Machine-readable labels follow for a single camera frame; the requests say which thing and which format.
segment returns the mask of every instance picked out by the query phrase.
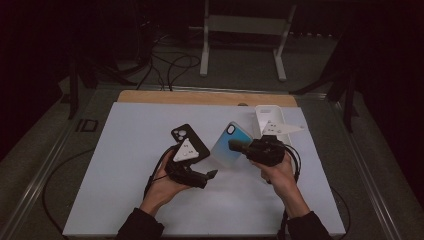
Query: table leg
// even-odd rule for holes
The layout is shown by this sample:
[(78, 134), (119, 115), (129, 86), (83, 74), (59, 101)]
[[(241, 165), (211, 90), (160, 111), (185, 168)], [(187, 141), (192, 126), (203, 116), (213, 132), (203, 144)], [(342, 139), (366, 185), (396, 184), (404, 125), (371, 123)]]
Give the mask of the table leg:
[(278, 46), (277, 49), (274, 49), (274, 60), (275, 60), (275, 66), (277, 68), (278, 80), (283, 82), (287, 80), (287, 76), (286, 76), (286, 72), (284, 71), (281, 54), (283, 53), (284, 45), (286, 44), (287, 37), (290, 32), (290, 26), (291, 26), (295, 11), (296, 11), (296, 5), (292, 5), (290, 8), (289, 16), (287, 17), (287, 20), (286, 20), (286, 25), (284, 26), (283, 34), (281, 35), (280, 45)]
[(205, 0), (205, 17), (203, 26), (203, 51), (202, 59), (200, 62), (200, 76), (206, 77), (208, 75), (209, 64), (209, 0)]

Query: white stand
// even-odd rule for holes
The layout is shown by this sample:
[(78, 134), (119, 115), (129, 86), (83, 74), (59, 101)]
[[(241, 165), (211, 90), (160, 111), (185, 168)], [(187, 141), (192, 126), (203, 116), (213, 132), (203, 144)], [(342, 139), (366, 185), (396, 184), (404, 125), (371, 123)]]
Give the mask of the white stand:
[(203, 51), (200, 64), (200, 75), (208, 75), (209, 63), (209, 31), (255, 33), (281, 36), (281, 42), (274, 49), (275, 66), (277, 68), (278, 80), (286, 81), (281, 54), (289, 34), (291, 22), (296, 11), (296, 5), (292, 5), (287, 19), (251, 18), (238, 16), (209, 15), (209, 0), (205, 0), (205, 18), (203, 28)]

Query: person's right hand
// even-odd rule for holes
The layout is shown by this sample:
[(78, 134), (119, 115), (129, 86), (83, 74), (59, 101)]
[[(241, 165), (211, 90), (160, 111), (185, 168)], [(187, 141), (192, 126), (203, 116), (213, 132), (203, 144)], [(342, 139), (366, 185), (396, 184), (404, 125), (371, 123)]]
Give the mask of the person's right hand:
[(283, 199), (288, 193), (296, 187), (296, 181), (293, 175), (291, 157), (284, 155), (283, 161), (273, 167), (265, 166), (261, 163), (251, 161), (253, 165), (261, 169), (261, 177), (267, 182), (271, 182), (277, 195)]
[(289, 154), (284, 155), (283, 161), (273, 167), (251, 161), (261, 169), (261, 176), (270, 181), (275, 193), (283, 200), (285, 209), (290, 218), (302, 217), (310, 212), (308, 205), (296, 185)]

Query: white table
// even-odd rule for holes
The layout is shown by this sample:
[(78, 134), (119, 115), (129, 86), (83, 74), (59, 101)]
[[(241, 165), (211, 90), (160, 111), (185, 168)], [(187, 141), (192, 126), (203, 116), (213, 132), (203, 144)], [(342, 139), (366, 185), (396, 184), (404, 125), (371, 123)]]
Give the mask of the white table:
[[(290, 135), (302, 157), (299, 179), (305, 200), (331, 234), (345, 232), (321, 162), (300, 108), (283, 108), (288, 124), (304, 131)], [(221, 105), (115, 103), (87, 169), (64, 234), (114, 236), (134, 207), (159, 157), (175, 144), (171, 129), (189, 123), (208, 148), (230, 121), (252, 131), (253, 107)], [(161, 208), (157, 220), (164, 236), (271, 236), (279, 229), (284, 206), (259, 170), (242, 156), (230, 169), (213, 158), (192, 165), (218, 169), (205, 189), (178, 194)]]

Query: person's left hand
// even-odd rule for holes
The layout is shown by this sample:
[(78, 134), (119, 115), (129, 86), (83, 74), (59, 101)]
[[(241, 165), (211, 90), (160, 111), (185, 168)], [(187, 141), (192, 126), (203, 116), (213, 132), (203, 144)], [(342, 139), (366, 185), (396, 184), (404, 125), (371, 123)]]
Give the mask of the person's left hand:
[(177, 193), (190, 188), (190, 186), (172, 181), (165, 172), (166, 163), (170, 160), (174, 151), (176, 150), (169, 151), (165, 155), (162, 164), (153, 178), (157, 180), (152, 182), (150, 189), (140, 205), (141, 210), (153, 217), (159, 208), (170, 202)]

